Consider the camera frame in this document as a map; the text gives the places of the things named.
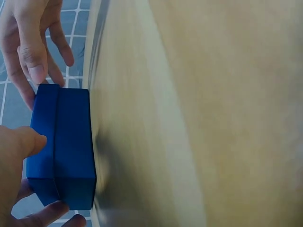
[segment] blue foam block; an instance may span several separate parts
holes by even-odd
[[[61,200],[70,210],[90,210],[96,188],[89,92],[41,84],[31,127],[47,137],[27,158],[27,178],[44,206]]]

